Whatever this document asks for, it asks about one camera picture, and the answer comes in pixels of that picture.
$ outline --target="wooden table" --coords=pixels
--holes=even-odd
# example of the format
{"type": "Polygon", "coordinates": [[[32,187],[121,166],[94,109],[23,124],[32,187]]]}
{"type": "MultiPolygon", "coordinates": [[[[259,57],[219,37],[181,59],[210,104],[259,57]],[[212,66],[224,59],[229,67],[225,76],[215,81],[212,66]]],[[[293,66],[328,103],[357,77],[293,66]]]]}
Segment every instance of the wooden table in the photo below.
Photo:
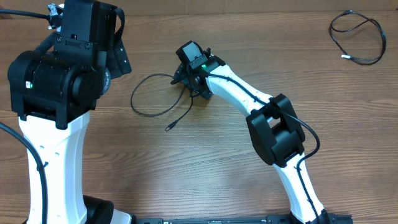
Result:
{"type": "MultiPolygon", "coordinates": [[[[299,118],[318,133],[322,146],[307,168],[329,212],[352,214],[355,223],[397,223],[398,12],[365,12],[387,35],[386,54],[370,67],[340,58],[328,35],[338,13],[128,17],[123,41],[133,72],[113,80],[91,112],[84,194],[112,200],[141,218],[289,212],[279,176],[254,152],[245,119],[225,100],[195,99],[192,111],[168,133],[164,128],[188,108],[188,94],[158,118],[131,111],[133,88],[151,73],[173,74],[179,63],[174,52],[195,40],[255,88],[288,96],[299,118]]],[[[348,17],[338,25],[358,22],[348,17]]],[[[41,20],[1,20],[0,27],[0,120],[19,129],[7,69],[49,32],[41,20]]],[[[377,56],[381,48],[371,24],[337,38],[359,57],[377,56]]],[[[142,85],[137,107],[167,108],[181,90],[169,81],[154,78],[142,85]]],[[[307,139],[308,153],[315,141],[309,133],[307,139]]],[[[0,223],[21,223],[29,214],[27,153],[2,133],[0,154],[0,223]]]]}

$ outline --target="white cable end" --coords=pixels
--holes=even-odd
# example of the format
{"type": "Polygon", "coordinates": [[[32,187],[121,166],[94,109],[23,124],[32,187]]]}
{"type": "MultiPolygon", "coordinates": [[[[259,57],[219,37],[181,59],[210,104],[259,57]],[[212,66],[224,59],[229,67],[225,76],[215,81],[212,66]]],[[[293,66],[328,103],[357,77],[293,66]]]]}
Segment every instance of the white cable end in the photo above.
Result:
{"type": "Polygon", "coordinates": [[[351,59],[351,56],[349,56],[349,55],[341,55],[341,58],[351,59]]]}

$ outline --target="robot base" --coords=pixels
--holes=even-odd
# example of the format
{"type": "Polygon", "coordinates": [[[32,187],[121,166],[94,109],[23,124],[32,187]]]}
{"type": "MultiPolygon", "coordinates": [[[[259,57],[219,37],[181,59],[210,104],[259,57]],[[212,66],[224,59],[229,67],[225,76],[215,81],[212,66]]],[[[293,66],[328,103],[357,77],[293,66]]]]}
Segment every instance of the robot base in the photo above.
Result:
{"type": "MultiPolygon", "coordinates": [[[[328,214],[326,210],[320,216],[320,224],[353,224],[351,215],[328,214]]],[[[217,218],[217,219],[181,219],[163,220],[161,218],[137,219],[135,224],[303,224],[290,215],[268,215],[265,218],[217,218]]]]}

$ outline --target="white robotic arm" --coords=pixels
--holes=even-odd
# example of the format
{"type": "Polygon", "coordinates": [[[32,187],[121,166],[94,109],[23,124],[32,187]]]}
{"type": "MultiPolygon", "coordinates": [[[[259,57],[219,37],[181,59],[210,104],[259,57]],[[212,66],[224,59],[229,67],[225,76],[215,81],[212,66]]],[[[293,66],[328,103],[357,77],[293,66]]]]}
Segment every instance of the white robotic arm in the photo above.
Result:
{"type": "MultiPolygon", "coordinates": [[[[43,162],[48,188],[47,223],[84,224],[87,208],[83,200],[82,167],[83,143],[90,122],[90,112],[68,123],[65,130],[55,122],[28,116],[19,120],[25,138],[35,147],[43,162]]],[[[30,179],[30,213],[28,224],[42,221],[42,191],[39,173],[32,154],[28,151],[30,179]]],[[[130,214],[113,210],[111,224],[130,224],[130,214]]]]}
{"type": "MultiPolygon", "coordinates": [[[[247,90],[249,90],[253,95],[256,95],[261,101],[268,103],[271,95],[266,93],[262,93],[251,85],[247,84],[245,81],[240,79],[235,73],[230,69],[228,65],[219,66],[210,74],[214,75],[222,75],[226,77],[230,77],[233,80],[239,82],[242,86],[244,86],[247,90]]],[[[245,91],[243,91],[240,87],[238,87],[235,83],[230,82],[223,78],[218,77],[207,77],[206,84],[208,85],[209,90],[220,97],[224,98],[226,101],[230,102],[232,105],[237,107],[237,109],[245,116],[249,116],[252,110],[259,110],[264,105],[258,101],[255,101],[251,96],[249,96],[245,91]]],[[[274,164],[277,173],[280,176],[280,179],[285,187],[287,195],[290,200],[290,209],[292,214],[302,223],[306,223],[308,221],[313,221],[316,219],[316,216],[312,210],[310,203],[308,202],[308,198],[305,195],[303,186],[300,182],[299,176],[297,174],[296,165],[298,161],[304,157],[304,153],[302,155],[296,155],[287,161],[286,167],[279,167],[274,164]]],[[[317,199],[315,195],[314,189],[312,187],[310,178],[307,173],[307,169],[305,167],[305,162],[302,162],[300,165],[301,175],[303,177],[303,181],[308,190],[308,193],[314,203],[314,206],[317,210],[318,215],[321,215],[323,210],[323,205],[317,199]]]]}

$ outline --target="black cable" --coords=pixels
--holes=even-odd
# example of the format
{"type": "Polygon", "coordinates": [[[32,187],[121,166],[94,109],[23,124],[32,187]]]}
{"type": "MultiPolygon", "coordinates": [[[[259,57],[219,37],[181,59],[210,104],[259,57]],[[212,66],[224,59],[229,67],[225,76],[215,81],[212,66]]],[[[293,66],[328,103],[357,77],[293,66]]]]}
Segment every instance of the black cable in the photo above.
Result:
{"type": "Polygon", "coordinates": [[[178,99],[176,100],[176,102],[175,102],[170,108],[168,108],[168,109],[166,109],[166,110],[164,110],[164,111],[162,111],[162,112],[160,112],[160,113],[157,113],[157,114],[147,114],[147,113],[140,112],[140,111],[138,111],[138,110],[134,107],[134,105],[133,105],[133,103],[132,103],[132,98],[134,97],[134,94],[136,93],[138,87],[141,86],[141,84],[143,84],[148,78],[150,78],[150,77],[155,77],[155,76],[165,76],[165,77],[171,77],[171,78],[173,78],[173,76],[168,75],[168,74],[163,74],[163,73],[156,73],[156,74],[149,75],[148,77],[146,77],[145,79],[143,79],[143,81],[141,81],[140,83],[138,83],[138,85],[136,86],[136,88],[132,91],[131,97],[130,97],[130,106],[131,106],[131,109],[132,109],[134,112],[136,112],[137,114],[139,114],[139,115],[143,115],[143,116],[150,117],[150,118],[154,118],[154,117],[160,116],[160,115],[162,115],[162,114],[165,114],[165,113],[169,112],[171,109],[173,109],[174,106],[177,105],[177,103],[179,103],[179,101],[181,100],[181,97],[182,97],[182,95],[184,94],[184,91],[185,91],[185,89],[186,89],[186,87],[184,86],[184,88],[182,89],[182,91],[181,91],[181,93],[180,93],[180,96],[178,97],[178,99]]]}
{"type": "Polygon", "coordinates": [[[34,18],[39,18],[39,19],[46,19],[50,20],[50,16],[48,15],[43,15],[39,13],[34,13],[34,12],[25,12],[25,11],[18,11],[18,10],[12,10],[12,9],[0,9],[0,14],[12,14],[12,15],[18,15],[18,16],[30,16],[34,18]]]}
{"type": "MultiPolygon", "coordinates": [[[[168,108],[168,109],[166,109],[166,110],[164,110],[164,111],[162,111],[162,112],[160,112],[160,113],[157,113],[157,114],[148,114],[148,113],[140,112],[140,111],[138,111],[138,110],[134,107],[134,105],[133,105],[133,103],[132,103],[132,102],[133,102],[132,99],[133,99],[133,97],[134,97],[134,94],[135,94],[135,92],[137,91],[138,87],[141,86],[141,84],[143,84],[146,80],[148,80],[148,78],[156,77],[156,76],[164,76],[164,77],[173,78],[173,76],[168,75],[168,74],[163,74],[163,73],[156,73],[156,74],[149,75],[148,77],[146,77],[145,79],[143,79],[140,83],[138,83],[138,85],[137,85],[137,86],[135,87],[135,89],[132,91],[131,97],[130,97],[130,106],[131,106],[131,109],[132,109],[134,112],[136,112],[137,114],[143,115],[143,116],[146,116],[146,117],[149,117],[149,118],[154,118],[154,117],[160,116],[160,115],[162,115],[162,114],[165,114],[165,113],[169,112],[171,109],[173,109],[173,108],[175,107],[175,105],[177,105],[177,103],[179,103],[179,101],[181,100],[182,95],[184,94],[185,89],[187,88],[186,86],[184,86],[184,88],[182,89],[182,91],[181,91],[181,93],[180,93],[180,96],[178,97],[178,99],[176,100],[176,102],[175,102],[170,108],[168,108]]],[[[179,119],[177,119],[177,120],[175,120],[174,122],[172,122],[171,124],[169,124],[169,125],[165,128],[166,131],[170,131],[172,128],[174,128],[174,126],[175,126],[185,115],[188,114],[188,112],[191,110],[191,108],[192,108],[192,106],[193,106],[193,99],[194,99],[195,97],[197,97],[198,95],[202,94],[203,92],[202,92],[202,93],[198,93],[198,94],[196,94],[196,95],[192,95],[192,93],[193,93],[193,92],[192,92],[192,88],[190,88],[191,105],[190,105],[189,109],[188,109],[181,117],[179,117],[179,119]]]]}
{"type": "Polygon", "coordinates": [[[27,141],[24,137],[22,137],[19,133],[14,131],[12,128],[9,126],[3,124],[0,122],[0,129],[4,130],[5,132],[9,133],[12,135],[14,138],[16,138],[20,143],[22,143],[27,150],[32,154],[33,158],[36,161],[37,164],[37,171],[39,172],[40,175],[40,183],[42,186],[42,223],[46,224],[47,223],[47,210],[48,210],[48,192],[47,192],[47,180],[45,178],[45,172],[44,172],[44,167],[47,163],[43,165],[43,162],[39,156],[39,153],[37,153],[36,149],[33,147],[33,145],[27,141]]]}
{"type": "Polygon", "coordinates": [[[345,55],[342,55],[342,57],[350,59],[353,62],[357,63],[358,65],[373,65],[373,64],[377,63],[378,61],[380,61],[380,59],[383,57],[384,53],[386,52],[386,46],[387,46],[386,35],[385,35],[383,29],[381,28],[381,25],[378,23],[378,21],[376,21],[375,19],[370,19],[370,18],[368,18],[368,17],[366,17],[366,16],[364,16],[364,15],[362,15],[360,13],[354,12],[352,10],[345,11],[345,12],[341,13],[340,15],[338,15],[336,18],[334,18],[332,20],[332,22],[330,23],[330,26],[329,26],[329,35],[333,39],[333,41],[336,43],[336,45],[340,48],[340,50],[345,54],[345,55]],[[347,29],[347,30],[338,30],[338,29],[335,29],[333,27],[333,24],[336,22],[336,20],[338,18],[340,18],[342,16],[350,15],[350,14],[361,16],[362,18],[365,19],[365,21],[360,23],[360,24],[358,24],[357,26],[355,26],[353,28],[350,28],[350,29],[347,29]],[[381,40],[382,40],[381,53],[376,58],[358,58],[358,57],[353,57],[353,56],[349,55],[347,53],[347,51],[344,50],[343,47],[338,43],[338,41],[336,40],[335,36],[333,35],[332,30],[334,30],[336,32],[342,32],[342,33],[343,32],[349,32],[349,31],[357,29],[358,27],[360,27],[361,25],[363,25],[363,24],[365,24],[367,22],[371,22],[372,24],[374,24],[377,27],[377,29],[379,30],[379,32],[380,32],[381,40]]]}
{"type": "Polygon", "coordinates": [[[59,37],[59,35],[60,34],[58,32],[52,32],[46,39],[44,39],[39,44],[39,46],[35,48],[35,52],[40,53],[42,55],[47,53],[54,46],[54,43],[57,37],[59,37]]]}

